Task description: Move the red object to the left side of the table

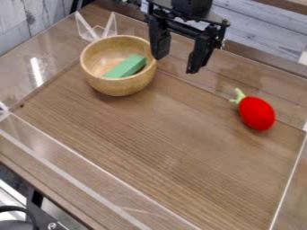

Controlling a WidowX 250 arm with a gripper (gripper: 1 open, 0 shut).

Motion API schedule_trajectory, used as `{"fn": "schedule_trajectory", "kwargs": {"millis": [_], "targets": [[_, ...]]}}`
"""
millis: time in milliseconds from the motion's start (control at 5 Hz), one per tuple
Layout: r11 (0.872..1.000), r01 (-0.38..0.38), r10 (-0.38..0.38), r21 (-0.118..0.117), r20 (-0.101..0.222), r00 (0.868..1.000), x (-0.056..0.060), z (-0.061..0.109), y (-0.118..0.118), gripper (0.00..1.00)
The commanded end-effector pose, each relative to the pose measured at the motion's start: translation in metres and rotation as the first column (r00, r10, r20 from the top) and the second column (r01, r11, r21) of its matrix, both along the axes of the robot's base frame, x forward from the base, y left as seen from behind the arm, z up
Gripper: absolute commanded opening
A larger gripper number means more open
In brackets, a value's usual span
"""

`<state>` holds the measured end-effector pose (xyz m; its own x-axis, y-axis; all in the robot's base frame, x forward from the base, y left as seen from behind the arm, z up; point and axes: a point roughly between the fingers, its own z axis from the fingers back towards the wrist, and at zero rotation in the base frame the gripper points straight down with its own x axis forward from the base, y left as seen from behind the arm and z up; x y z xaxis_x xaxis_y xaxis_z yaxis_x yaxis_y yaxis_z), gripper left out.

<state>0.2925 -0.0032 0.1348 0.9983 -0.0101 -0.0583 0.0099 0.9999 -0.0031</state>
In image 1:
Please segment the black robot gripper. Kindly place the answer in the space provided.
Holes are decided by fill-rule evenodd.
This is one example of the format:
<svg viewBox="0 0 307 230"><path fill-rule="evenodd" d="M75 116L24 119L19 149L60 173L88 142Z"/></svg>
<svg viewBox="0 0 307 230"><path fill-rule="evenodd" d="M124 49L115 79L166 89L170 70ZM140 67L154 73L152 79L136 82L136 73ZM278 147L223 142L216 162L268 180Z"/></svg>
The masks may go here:
<svg viewBox="0 0 307 230"><path fill-rule="evenodd" d="M171 31L195 38L194 51L188 57L186 73L195 74L207 65L214 48L220 48L228 19L212 10L214 0L147 0L147 22L151 53L156 60L170 54Z"/></svg>

